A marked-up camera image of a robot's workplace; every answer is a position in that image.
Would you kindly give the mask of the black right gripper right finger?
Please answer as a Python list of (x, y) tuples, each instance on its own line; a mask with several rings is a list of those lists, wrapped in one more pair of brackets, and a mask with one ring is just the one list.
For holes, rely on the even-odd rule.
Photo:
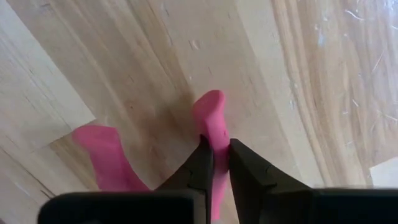
[(397, 223), (396, 189), (311, 188), (238, 139), (229, 170), (240, 223)]

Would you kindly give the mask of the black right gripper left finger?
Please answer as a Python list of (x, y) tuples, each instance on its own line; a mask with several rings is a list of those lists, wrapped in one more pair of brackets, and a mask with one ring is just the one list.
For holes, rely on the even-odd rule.
[(154, 191), (74, 192), (50, 199), (38, 224), (210, 223), (213, 150), (206, 137)]

